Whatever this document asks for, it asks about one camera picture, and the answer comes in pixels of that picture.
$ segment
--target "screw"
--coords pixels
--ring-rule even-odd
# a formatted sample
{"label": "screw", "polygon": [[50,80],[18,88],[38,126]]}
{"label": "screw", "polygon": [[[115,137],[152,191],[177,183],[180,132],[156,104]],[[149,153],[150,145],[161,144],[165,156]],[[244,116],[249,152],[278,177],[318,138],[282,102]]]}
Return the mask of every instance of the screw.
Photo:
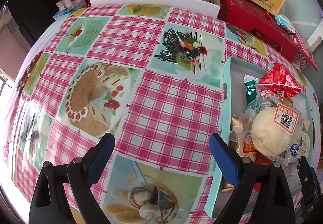
{"label": "screw", "polygon": [[273,165],[274,165],[274,167],[280,167],[280,163],[277,161],[274,161]]}
{"label": "screw", "polygon": [[73,162],[74,162],[75,164],[81,163],[81,162],[82,162],[82,157],[78,156],[78,157],[74,158],[74,159],[73,159]]}
{"label": "screw", "polygon": [[50,165],[50,162],[49,161],[45,161],[44,163],[43,163],[43,167],[48,167]]}
{"label": "screw", "polygon": [[250,159],[249,157],[247,157],[247,156],[244,156],[244,157],[242,158],[242,161],[243,161],[244,163],[248,164],[248,163],[250,163],[251,159]]}

